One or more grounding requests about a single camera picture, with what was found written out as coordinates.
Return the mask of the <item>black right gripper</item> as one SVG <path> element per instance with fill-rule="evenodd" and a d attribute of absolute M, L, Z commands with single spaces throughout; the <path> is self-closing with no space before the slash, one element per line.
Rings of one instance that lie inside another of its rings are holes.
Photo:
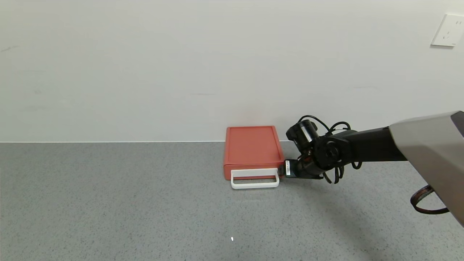
<path fill-rule="evenodd" d="M 314 179 L 315 176 L 306 171 L 306 167 L 296 159 L 286 159 L 283 165 L 278 167 L 278 175 L 299 179 Z"/>

